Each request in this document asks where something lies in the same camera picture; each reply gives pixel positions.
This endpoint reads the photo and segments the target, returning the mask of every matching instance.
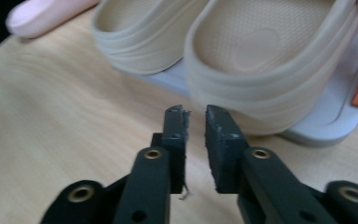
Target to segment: wooden table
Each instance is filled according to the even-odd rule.
[[[236,196],[214,191],[203,112],[184,96],[113,69],[94,47],[91,15],[0,46],[0,223],[38,223],[69,184],[90,179],[106,186],[126,175],[172,105],[193,111],[186,166],[193,195],[172,196],[171,223],[241,223]],[[277,136],[248,140],[274,150],[316,189],[332,180],[358,183],[358,127],[327,148]]]

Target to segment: screw hole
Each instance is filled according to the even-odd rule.
[[[68,195],[68,200],[71,203],[83,203],[93,195],[94,188],[90,185],[84,185],[73,189]]]
[[[146,153],[145,153],[145,157],[150,159],[150,160],[153,160],[153,159],[157,159],[159,157],[161,157],[161,152],[159,152],[158,150],[148,150]]]
[[[345,199],[353,203],[358,203],[358,189],[345,186],[339,188],[338,191],[341,194],[341,196],[344,197]]]
[[[256,157],[258,159],[268,159],[269,158],[269,153],[262,149],[254,150],[252,152],[252,155],[254,155],[254,157]]]
[[[316,222],[316,217],[315,217],[315,215],[312,214],[312,213],[310,213],[310,212],[301,210],[301,211],[299,212],[299,214],[300,214],[300,216],[301,216],[304,220],[306,220],[306,221],[308,221],[308,222]]]
[[[136,211],[132,213],[132,221],[143,222],[147,218],[147,214],[144,211]]]

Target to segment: textured footbed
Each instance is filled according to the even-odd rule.
[[[116,32],[128,28],[140,20],[161,0],[107,0],[96,24],[105,32]]]
[[[195,35],[195,51],[228,74],[257,74],[307,46],[335,0],[218,1]]]

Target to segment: rubber gripper pad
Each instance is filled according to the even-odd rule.
[[[205,130],[216,191],[238,193],[242,154],[249,147],[243,133],[230,114],[215,105],[207,106]]]

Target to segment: light wood surface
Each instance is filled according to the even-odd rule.
[[[233,195],[218,195],[204,148],[204,116],[189,99],[124,75],[94,47],[92,10],[35,40],[0,46],[0,223],[38,223],[62,189],[126,175],[161,132],[164,110],[192,110],[185,201],[172,196],[171,223],[241,223]],[[277,136],[249,137],[274,150],[300,181],[323,190],[358,183],[358,127],[339,145],[309,148]]]

